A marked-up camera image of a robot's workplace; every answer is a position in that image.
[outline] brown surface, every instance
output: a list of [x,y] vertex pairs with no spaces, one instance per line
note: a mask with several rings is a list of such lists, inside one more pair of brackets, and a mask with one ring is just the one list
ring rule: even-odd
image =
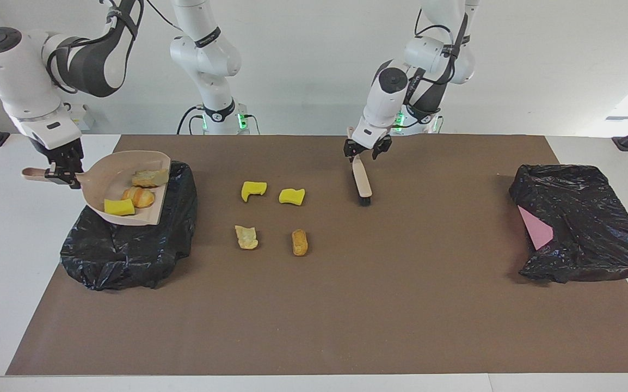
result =
[[[123,136],[190,164],[193,253],[158,290],[53,275],[9,375],[628,372],[628,284],[536,284],[508,187],[543,137],[396,138],[359,207],[341,137]],[[241,201],[242,181],[267,181]],[[300,207],[277,201],[306,188]],[[234,225],[255,226],[240,250]],[[290,234],[310,250],[292,255]]]

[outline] trash bag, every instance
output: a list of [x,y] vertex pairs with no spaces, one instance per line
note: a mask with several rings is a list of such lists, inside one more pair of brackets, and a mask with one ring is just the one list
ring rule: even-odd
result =
[[549,164],[518,169],[510,196],[553,229],[520,274],[566,283],[628,278],[628,213],[600,169]]
[[197,210],[190,167],[172,161],[159,225],[115,225],[86,206],[63,243],[60,263],[91,290],[154,289],[190,254]]

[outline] table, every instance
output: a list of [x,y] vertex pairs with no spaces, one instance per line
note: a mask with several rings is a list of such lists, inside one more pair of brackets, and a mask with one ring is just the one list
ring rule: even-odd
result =
[[[85,136],[85,165],[89,167],[112,152],[118,139]],[[628,210],[628,154],[620,153],[608,139],[548,137],[548,142],[561,163],[600,167]],[[83,206],[79,192],[53,184],[20,181],[20,167],[41,166],[41,158],[21,136],[13,136],[0,149],[0,222],[8,223],[6,228],[0,228],[0,390],[25,390],[33,385],[39,390],[88,390],[98,385],[141,390],[170,385],[179,390],[524,390],[527,386],[531,390],[581,390],[579,387],[587,385],[588,389],[595,386],[597,390],[628,390],[628,375],[613,374],[1,377],[57,265],[65,233]],[[13,184],[16,192],[11,190]],[[12,253],[21,257],[11,260]]]

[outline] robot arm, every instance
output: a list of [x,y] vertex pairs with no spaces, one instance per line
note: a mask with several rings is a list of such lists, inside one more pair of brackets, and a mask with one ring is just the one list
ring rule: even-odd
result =
[[470,40],[473,15],[480,0],[423,0],[423,12],[434,28],[443,29],[443,40],[416,32],[406,45],[404,60],[389,60],[374,75],[363,116],[344,145],[347,157],[368,149],[373,158],[388,151],[389,132],[405,105],[416,119],[428,124],[439,112],[448,83],[463,84],[473,75]]
[[16,128],[51,164],[46,178],[79,188],[81,132],[63,107],[56,86],[104,97],[125,80],[144,0],[102,0],[110,5],[100,38],[58,33],[22,34],[0,27],[0,99]]
[[178,24],[185,35],[171,43],[171,57],[192,78],[202,97],[207,131],[212,134],[239,132],[238,104],[226,77],[242,67],[237,49],[217,26],[210,0],[171,0]]

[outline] pink paper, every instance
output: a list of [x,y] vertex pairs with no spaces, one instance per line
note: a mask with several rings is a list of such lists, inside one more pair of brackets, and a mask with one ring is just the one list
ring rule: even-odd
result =
[[520,209],[522,220],[525,221],[525,226],[527,227],[535,249],[538,250],[553,239],[553,228],[551,226],[543,223],[539,218],[526,211],[526,209],[520,206],[518,206],[518,208]]

